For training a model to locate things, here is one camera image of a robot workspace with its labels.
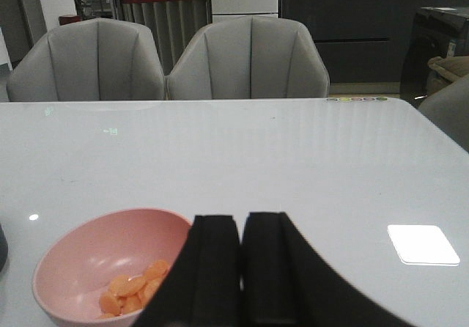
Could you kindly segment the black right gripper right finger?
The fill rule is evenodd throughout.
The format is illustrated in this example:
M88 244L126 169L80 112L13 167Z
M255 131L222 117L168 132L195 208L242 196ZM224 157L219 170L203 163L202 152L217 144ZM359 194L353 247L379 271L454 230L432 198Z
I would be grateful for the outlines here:
M407 326L337 273L286 213L243 230L244 326Z

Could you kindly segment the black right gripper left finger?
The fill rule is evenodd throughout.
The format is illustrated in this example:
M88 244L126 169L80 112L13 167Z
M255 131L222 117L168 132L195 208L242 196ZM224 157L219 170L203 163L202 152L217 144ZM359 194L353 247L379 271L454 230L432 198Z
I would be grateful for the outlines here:
M231 216L196 216L169 275L134 326L238 326L240 241Z

